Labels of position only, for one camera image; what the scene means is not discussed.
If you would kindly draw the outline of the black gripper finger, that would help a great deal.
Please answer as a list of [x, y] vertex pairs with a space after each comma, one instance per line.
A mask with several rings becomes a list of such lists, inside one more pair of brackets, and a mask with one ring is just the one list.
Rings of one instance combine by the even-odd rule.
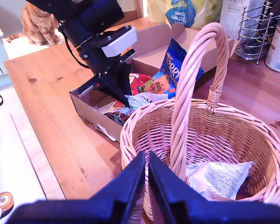
[[145, 185], [145, 154], [140, 152], [124, 170], [91, 199], [91, 224], [127, 224]]
[[116, 86], [118, 90], [116, 90], [117, 100], [123, 103], [126, 107], [130, 107], [128, 100], [125, 95], [131, 95], [131, 86], [129, 81], [129, 75], [132, 66], [130, 64], [118, 64], [116, 66]]
[[117, 99], [116, 90], [118, 90], [118, 87], [116, 86], [116, 77], [117, 74], [112, 73], [97, 76], [97, 82], [99, 83], [98, 90]]
[[156, 224], [205, 224], [207, 201], [179, 179], [155, 153], [149, 153], [148, 178]]

